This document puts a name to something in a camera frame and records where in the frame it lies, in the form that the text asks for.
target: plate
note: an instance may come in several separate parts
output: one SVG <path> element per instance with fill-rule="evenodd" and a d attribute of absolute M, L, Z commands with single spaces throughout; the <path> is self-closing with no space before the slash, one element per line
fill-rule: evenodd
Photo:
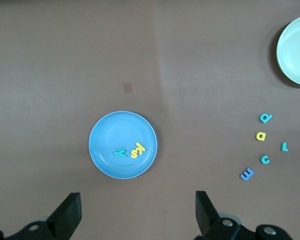
<path fill-rule="evenodd" d="M 153 127 L 130 111 L 102 117 L 89 138 L 92 161 L 101 172 L 116 179 L 131 179 L 144 173 L 154 162 L 157 149 Z"/>
<path fill-rule="evenodd" d="M 300 84 L 300 17 L 282 32 L 276 48 L 276 59 L 282 72 Z"/>

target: mint green plate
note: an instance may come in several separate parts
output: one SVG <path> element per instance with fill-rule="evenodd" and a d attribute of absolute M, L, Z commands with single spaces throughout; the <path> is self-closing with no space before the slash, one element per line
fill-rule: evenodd
<path fill-rule="evenodd" d="M 300 17 L 282 32 L 276 47 L 276 59 L 282 72 L 300 84 Z"/>

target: screw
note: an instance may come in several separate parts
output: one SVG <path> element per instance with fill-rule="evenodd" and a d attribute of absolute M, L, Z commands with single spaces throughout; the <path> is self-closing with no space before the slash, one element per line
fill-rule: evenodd
<path fill-rule="evenodd" d="M 227 227 L 232 227 L 234 224 L 232 223 L 232 221 L 230 221 L 229 219 L 225 219 L 222 221 L 223 225 L 227 226 Z"/>
<path fill-rule="evenodd" d="M 31 227 L 28 228 L 29 231 L 34 231 L 37 230 L 39 228 L 38 224 L 32 225 Z"/>
<path fill-rule="evenodd" d="M 264 229 L 264 232 L 269 234 L 269 235 L 276 235 L 276 231 L 272 228 L 272 227 L 269 227 L 269 226 L 266 226 Z"/>

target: tabletop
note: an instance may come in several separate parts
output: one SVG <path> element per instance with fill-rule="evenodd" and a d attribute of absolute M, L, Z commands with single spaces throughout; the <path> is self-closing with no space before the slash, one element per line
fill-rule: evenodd
<path fill-rule="evenodd" d="M 0 230 L 80 192 L 73 240 L 190 240 L 206 191 L 246 228 L 300 239 L 300 85 L 276 59 L 299 17 L 300 0 L 0 0 Z M 90 157 L 93 126 L 115 111 L 157 135 L 154 163 L 132 179 Z"/>

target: plate rim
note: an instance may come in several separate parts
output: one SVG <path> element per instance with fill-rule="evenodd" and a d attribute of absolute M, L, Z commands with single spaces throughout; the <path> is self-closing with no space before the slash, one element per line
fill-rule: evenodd
<path fill-rule="evenodd" d="M 286 73 L 286 71 L 282 68 L 282 62 L 280 61 L 280 53 L 279 53 L 279 47 L 280 45 L 282 45 L 281 43 L 284 41 L 283 38 L 285 35 L 289 34 L 289 32 L 291 31 L 291 27 L 293 27 L 294 24 L 296 24 L 296 22 L 299 22 L 300 21 L 300 17 L 296 18 L 295 20 L 293 20 L 292 22 L 290 22 L 285 28 L 284 30 L 282 31 L 279 39 L 278 39 L 278 42 L 277 42 L 277 45 L 276 45 L 276 61 L 278 63 L 278 66 L 280 68 L 280 70 L 282 71 L 282 73 L 288 78 L 290 79 L 291 81 L 293 81 L 294 83 L 296 84 L 299 84 L 300 85 L 300 82 L 298 80 L 295 80 L 293 79 L 293 77 L 290 77 L 288 76 L 288 74 Z"/>
<path fill-rule="evenodd" d="M 92 156 L 92 152 L 94 152 L 94 148 L 92 147 L 92 144 L 91 144 L 91 142 L 92 142 L 92 133 L 94 132 L 94 130 L 95 130 L 95 128 L 97 127 L 98 123 L 101 122 L 104 118 L 106 118 L 106 117 L 108 117 L 108 116 L 111 116 L 111 115 L 114 115 L 114 114 L 120 114 L 120 113 L 125 113 L 125 114 L 128 113 L 128 114 L 134 115 L 134 116 L 136 116 L 136 117 L 142 119 L 142 120 L 143 120 L 145 123 L 147 123 L 148 126 L 150 127 L 150 129 L 151 129 L 151 131 L 152 131 L 152 133 L 153 133 L 153 135 L 154 135 L 154 139 L 155 139 L 154 144 L 153 144 L 153 146 L 155 147 L 155 150 L 153 151 L 153 152 L 154 152 L 154 153 L 153 153 L 153 159 L 151 159 L 149 166 L 148 166 L 144 171 L 142 171 L 142 172 L 140 172 L 140 173 L 138 173 L 138 174 L 135 174 L 134 176 L 130 176 L 130 177 L 118 177 L 118 176 L 113 176 L 113 175 L 110 175 L 109 173 L 104 172 L 104 171 L 103 171 L 102 169 L 100 169 L 99 166 L 95 163 L 94 158 L 93 158 L 93 156 Z M 152 164 L 154 163 L 154 161 L 155 161 L 155 159 L 156 159 L 156 156 L 157 156 L 157 152 L 158 152 L 158 138 L 157 138 L 157 134 L 156 134 L 154 128 L 152 127 L 152 125 L 150 124 L 150 122 L 149 122 L 148 120 L 146 120 L 143 116 L 141 116 L 140 114 L 135 113 L 135 112 L 133 112 L 133 111 L 120 110 L 120 111 L 113 111 L 113 112 L 110 112 L 110 113 L 104 115 L 103 117 L 101 117 L 101 118 L 95 123 L 95 125 L 93 126 L 93 128 L 92 128 L 92 130 L 91 130 L 91 132 L 90 132 L 90 135 L 89 135 L 88 147 L 89 147 L 89 154 L 90 154 L 90 157 L 91 157 L 91 160 L 92 160 L 93 164 L 94 164 L 94 165 L 95 165 L 102 173 L 104 173 L 105 175 L 107 175 L 107 176 L 109 176 L 109 177 L 111 177 L 111 178 L 115 178 L 115 179 L 123 179 L 123 180 L 124 180 L 124 179 L 133 179 L 133 178 L 136 178 L 136 177 L 142 175 L 144 172 L 146 172 L 146 171 L 152 166 Z"/>

